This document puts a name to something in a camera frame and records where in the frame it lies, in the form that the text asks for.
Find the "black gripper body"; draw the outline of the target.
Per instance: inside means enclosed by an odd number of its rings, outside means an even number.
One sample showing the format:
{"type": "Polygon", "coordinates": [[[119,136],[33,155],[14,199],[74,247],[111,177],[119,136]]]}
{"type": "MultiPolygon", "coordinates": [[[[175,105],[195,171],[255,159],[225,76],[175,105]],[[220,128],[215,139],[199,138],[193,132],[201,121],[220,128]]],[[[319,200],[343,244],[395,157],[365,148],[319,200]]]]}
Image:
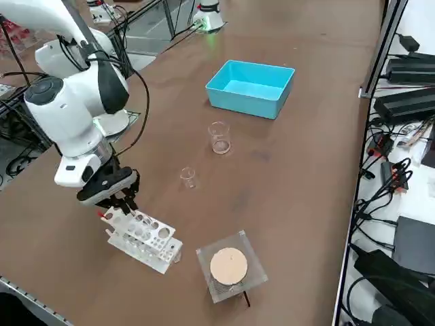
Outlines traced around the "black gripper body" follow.
{"type": "Polygon", "coordinates": [[[85,206],[96,205],[132,184],[132,168],[105,166],[77,193],[77,199],[85,206]]]}

